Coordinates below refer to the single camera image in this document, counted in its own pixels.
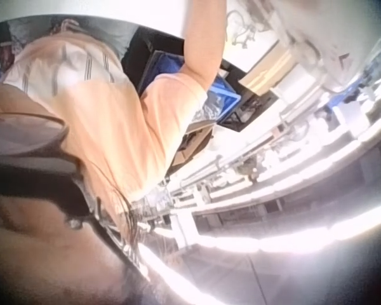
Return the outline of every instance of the blue box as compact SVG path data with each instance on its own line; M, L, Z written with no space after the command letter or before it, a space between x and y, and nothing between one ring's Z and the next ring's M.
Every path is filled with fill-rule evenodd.
M148 85L160 74L177 73L184 64L184 58L179 55L155 51L145 67L145 72L138 86L138 92L142 94ZM209 89L223 100L223 109L217 123L221 122L234 108L241 99L233 88L220 76L217 76L215 82Z

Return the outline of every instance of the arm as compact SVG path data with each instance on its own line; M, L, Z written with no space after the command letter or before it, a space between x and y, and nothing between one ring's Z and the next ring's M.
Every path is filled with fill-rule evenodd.
M191 0L185 33L185 65L181 71L206 91L222 61L226 32L226 0Z

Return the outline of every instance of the woman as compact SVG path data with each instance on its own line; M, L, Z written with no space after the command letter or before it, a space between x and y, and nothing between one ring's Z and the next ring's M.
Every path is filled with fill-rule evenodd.
M122 215L164 178L217 75L225 2L190 2L184 66L141 97L113 39L100 42L75 21L28 44L0 82L0 112L67 123L63 150L82 161L86 186L128 240ZM121 304L135 289L122 262L90 227L71 231L64 216L48 201L0 196L0 283L27 304Z

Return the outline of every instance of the person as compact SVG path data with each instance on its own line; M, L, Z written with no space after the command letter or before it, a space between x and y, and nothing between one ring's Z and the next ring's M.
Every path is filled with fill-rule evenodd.
M62 149L81 160L84 183L127 236L121 214L163 180L206 100L225 17L225 0L190 1L183 67L158 76L141 97L119 45L67 20L23 46L0 81L0 113L62 119ZM0 285L27 304L122 304L134 289L123 263L90 227L72 231L64 216L46 200L0 196Z

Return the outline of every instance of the blue plastic crate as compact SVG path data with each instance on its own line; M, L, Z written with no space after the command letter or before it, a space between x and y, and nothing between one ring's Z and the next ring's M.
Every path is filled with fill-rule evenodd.
M162 51L155 51L145 68L139 92L142 93L148 85L160 74L176 73L184 64L184 58L179 55L169 54ZM217 76L215 82L209 91L219 96L223 100L223 109L217 122L221 122L228 113L230 113L238 104L241 96L220 76Z

